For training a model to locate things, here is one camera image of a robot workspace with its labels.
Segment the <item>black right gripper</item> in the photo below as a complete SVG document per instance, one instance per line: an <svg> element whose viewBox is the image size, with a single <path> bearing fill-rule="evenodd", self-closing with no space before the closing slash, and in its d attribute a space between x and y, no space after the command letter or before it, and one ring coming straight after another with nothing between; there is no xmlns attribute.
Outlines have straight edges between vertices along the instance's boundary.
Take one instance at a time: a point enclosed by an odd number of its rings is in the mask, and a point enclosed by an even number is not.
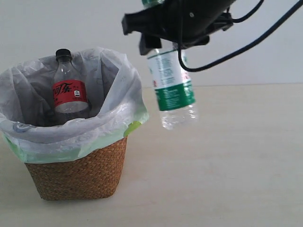
<svg viewBox="0 0 303 227"><path fill-rule="evenodd" d="M231 15L225 10L233 3L232 0L165 0L125 14L123 33L141 33L140 55L161 49L163 40L181 41L183 49L205 45L210 34L232 26Z"/></svg>

